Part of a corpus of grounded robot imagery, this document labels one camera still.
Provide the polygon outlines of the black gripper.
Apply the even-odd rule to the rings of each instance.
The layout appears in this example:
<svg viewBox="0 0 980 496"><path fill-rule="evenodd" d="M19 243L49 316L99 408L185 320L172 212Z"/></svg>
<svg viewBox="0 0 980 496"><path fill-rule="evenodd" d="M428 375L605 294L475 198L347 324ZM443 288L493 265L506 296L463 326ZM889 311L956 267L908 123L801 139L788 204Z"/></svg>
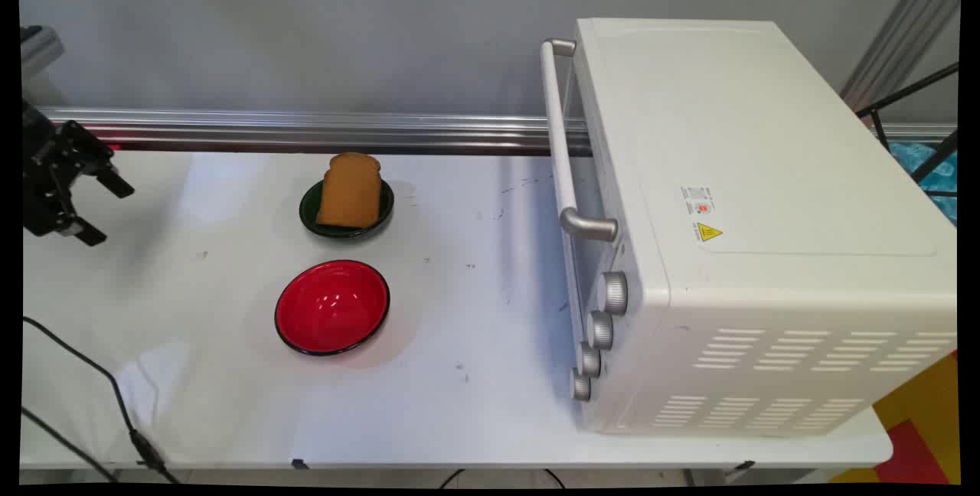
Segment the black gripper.
<svg viewBox="0 0 980 496"><path fill-rule="evenodd" d="M24 228L35 237L56 232L89 247L105 242L104 232L77 216L62 161L66 158L82 175L126 198L136 190L113 165L113 149L78 122L65 122L59 129L28 102L21 103L21 126Z"/></svg>

